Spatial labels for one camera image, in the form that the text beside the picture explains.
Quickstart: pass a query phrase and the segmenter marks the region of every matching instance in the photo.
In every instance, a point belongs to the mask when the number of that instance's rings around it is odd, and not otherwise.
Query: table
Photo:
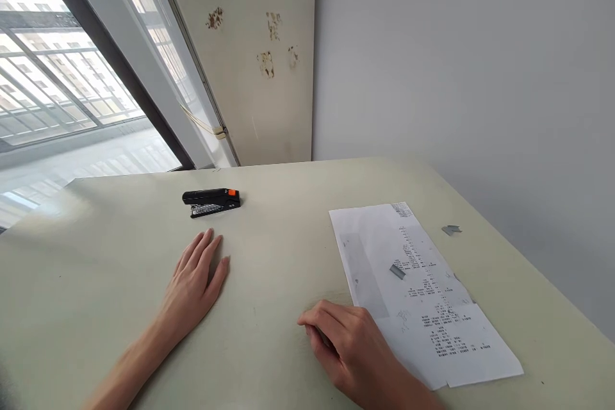
[[[242,207],[191,219],[182,193],[218,187],[241,191]],[[614,345],[433,169],[383,158],[73,181],[0,236],[0,396],[77,408],[211,226],[231,255],[222,294],[136,407],[353,408],[295,321],[321,298],[351,303],[328,211],[401,201],[525,369],[439,390],[449,408],[615,407]]]

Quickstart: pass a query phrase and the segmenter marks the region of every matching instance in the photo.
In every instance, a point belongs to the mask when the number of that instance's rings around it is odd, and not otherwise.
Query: white paper
[[[406,203],[329,214],[354,304],[369,310],[400,362],[426,386],[523,374]]]

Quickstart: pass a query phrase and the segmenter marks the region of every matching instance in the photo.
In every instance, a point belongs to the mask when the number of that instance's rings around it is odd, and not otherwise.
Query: black stapler
[[[239,208],[242,203],[235,189],[208,189],[184,192],[181,199],[190,205],[190,218],[211,215],[219,211]]]

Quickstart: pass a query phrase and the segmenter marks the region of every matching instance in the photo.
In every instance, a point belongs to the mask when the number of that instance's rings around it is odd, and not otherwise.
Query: hand
[[[367,309],[322,300],[297,323],[305,325],[314,355],[335,387],[362,408],[442,408],[397,361]]]
[[[212,229],[199,233],[177,262],[165,299],[153,328],[174,348],[205,317],[218,299],[229,269],[229,257],[222,258],[209,286],[209,265],[222,240],[211,240]]]
[[[229,271],[223,258],[209,286],[209,265],[222,236],[197,235],[177,262],[155,321],[122,354],[113,370],[84,404],[85,410],[125,410],[167,354],[209,312]]]

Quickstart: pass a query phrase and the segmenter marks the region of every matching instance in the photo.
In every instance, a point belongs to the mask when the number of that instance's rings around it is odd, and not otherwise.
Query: cabinet door
[[[309,161],[315,0],[175,0],[242,165]]]

